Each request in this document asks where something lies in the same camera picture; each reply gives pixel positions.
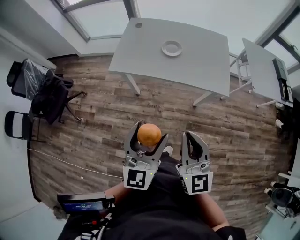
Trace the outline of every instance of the black shirt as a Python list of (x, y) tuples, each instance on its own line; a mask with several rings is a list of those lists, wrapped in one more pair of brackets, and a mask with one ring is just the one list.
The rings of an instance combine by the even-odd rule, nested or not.
[[(201, 220), (192, 195), (184, 193), (175, 169), (178, 163), (165, 153), (147, 191), (132, 192), (115, 207), (103, 240), (246, 240), (241, 228), (214, 232)], [(68, 220), (59, 240), (74, 239), (79, 229)]]

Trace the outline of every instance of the screen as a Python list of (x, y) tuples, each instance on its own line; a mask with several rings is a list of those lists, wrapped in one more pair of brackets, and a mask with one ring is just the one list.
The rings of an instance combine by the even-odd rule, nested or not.
[(92, 211), (92, 210), (103, 210), (102, 201), (98, 202), (65, 202), (64, 208), (66, 212), (77, 212), (77, 211)]

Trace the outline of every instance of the window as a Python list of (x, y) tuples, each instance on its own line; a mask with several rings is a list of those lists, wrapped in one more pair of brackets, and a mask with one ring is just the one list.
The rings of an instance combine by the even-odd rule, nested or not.
[(51, 0), (88, 42), (120, 38), (129, 19), (137, 17), (135, 0)]
[(300, 51), (300, 14), (281, 32), (281, 35), (283, 35), (296, 50)]
[(277, 57), (279, 57), (283, 62), (285, 62), (286, 68), (291, 67), (297, 60), (277, 41), (272, 40), (266, 47), (269, 52), (273, 53)]
[(290, 0), (137, 0), (141, 17), (205, 28), (228, 37), (229, 52), (240, 54), (242, 38), (255, 39)]

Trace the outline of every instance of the chair leg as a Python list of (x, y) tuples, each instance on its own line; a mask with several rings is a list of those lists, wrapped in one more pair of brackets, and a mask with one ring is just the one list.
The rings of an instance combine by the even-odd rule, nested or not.
[(38, 135), (39, 135), (39, 125), (41, 123), (41, 118), (38, 119), (38, 128), (37, 128), (37, 140), (38, 140)]
[(35, 118), (45, 118), (43, 114), (35, 114), (33, 115)]
[(62, 110), (62, 111), (61, 111), (61, 114), (60, 114), (60, 117), (58, 118), (58, 122), (59, 122), (59, 123), (64, 123), (64, 121), (61, 120), (61, 117), (62, 117), (63, 112), (64, 112), (64, 111)]
[(81, 118), (78, 118), (75, 116), (75, 114), (73, 113), (72, 109), (70, 108), (70, 106), (65, 103), (65, 107), (67, 108), (67, 110), (72, 114), (72, 116), (78, 121), (78, 122), (81, 122)]
[(67, 103), (68, 103), (69, 101), (71, 101), (72, 99), (74, 99), (75, 97), (79, 96), (80, 94), (83, 94), (84, 97), (87, 95), (86, 92), (80, 92), (80, 93), (77, 93), (77, 94), (75, 94), (75, 95), (72, 95), (72, 96), (68, 97), (68, 98), (67, 98)]

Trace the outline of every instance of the cable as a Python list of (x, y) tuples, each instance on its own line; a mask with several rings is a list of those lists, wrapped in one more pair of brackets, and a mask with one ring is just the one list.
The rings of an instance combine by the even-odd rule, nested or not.
[(284, 215), (284, 218), (288, 216), (286, 209), (277, 209), (277, 211), (280, 212), (282, 215)]
[(59, 161), (61, 161), (61, 162), (63, 162), (63, 163), (66, 163), (66, 164), (73, 165), (73, 166), (75, 166), (75, 167), (78, 167), (78, 168), (81, 168), (81, 169), (83, 169), (83, 170), (87, 170), (87, 171), (90, 171), (90, 172), (94, 172), (94, 173), (103, 174), (103, 175), (105, 175), (105, 176), (109, 176), (109, 177), (122, 178), (122, 177), (119, 177), (119, 176), (115, 176), (115, 175), (109, 175), (109, 174), (106, 174), (106, 173), (103, 173), (103, 172), (97, 172), (97, 171), (94, 171), (94, 170), (86, 169), (86, 168), (83, 168), (83, 167), (77, 166), (77, 165), (75, 165), (75, 164), (68, 163), (68, 162), (66, 162), (66, 161), (64, 161), (64, 160), (61, 160), (61, 159), (59, 159), (59, 158), (55, 157), (55, 156), (52, 156), (52, 155), (49, 155), (49, 154), (46, 154), (46, 153), (43, 153), (43, 152), (40, 152), (40, 151), (37, 151), (37, 150), (34, 150), (34, 149), (30, 149), (30, 148), (28, 148), (28, 150), (35, 151), (35, 152), (39, 152), (39, 153), (41, 153), (41, 154), (44, 154), (44, 155), (47, 155), (47, 156), (49, 156), (49, 157), (56, 158), (57, 160), (59, 160)]

